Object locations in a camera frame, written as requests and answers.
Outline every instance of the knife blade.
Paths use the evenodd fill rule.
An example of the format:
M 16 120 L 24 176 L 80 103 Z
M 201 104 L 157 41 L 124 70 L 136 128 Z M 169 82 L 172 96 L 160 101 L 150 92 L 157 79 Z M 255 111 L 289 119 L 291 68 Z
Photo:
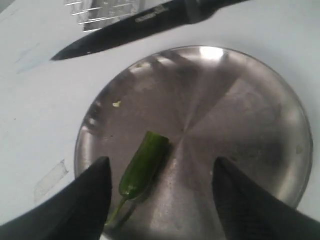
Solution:
M 248 0 L 172 0 L 92 32 L 51 60 L 65 60 L 115 48 L 163 31 L 208 19 L 218 9 Z

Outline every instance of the white table surface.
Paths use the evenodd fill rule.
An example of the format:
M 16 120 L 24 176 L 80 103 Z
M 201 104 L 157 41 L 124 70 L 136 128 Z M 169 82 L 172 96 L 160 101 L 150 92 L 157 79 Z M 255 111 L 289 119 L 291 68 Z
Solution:
M 16 0 L 0 13 L 0 224 L 74 179 L 74 146 L 82 118 L 115 75 L 147 55 L 187 45 L 252 55 L 295 90 L 314 141 L 312 173 L 298 209 L 320 221 L 319 0 L 253 0 L 196 25 L 85 57 L 49 61 L 83 36 L 69 11 L 63 0 Z M 68 173 L 56 167 L 62 160 Z M 39 186 L 48 191 L 44 196 Z

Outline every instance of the green vegetable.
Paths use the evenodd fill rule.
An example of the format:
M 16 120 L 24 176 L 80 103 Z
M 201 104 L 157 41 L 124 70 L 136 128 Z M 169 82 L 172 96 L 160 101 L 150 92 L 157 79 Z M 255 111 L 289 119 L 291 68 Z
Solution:
M 106 222 L 110 224 L 128 200 L 136 199 L 148 188 L 168 150 L 169 139 L 147 131 L 144 139 L 126 168 L 120 184 L 122 200 Z

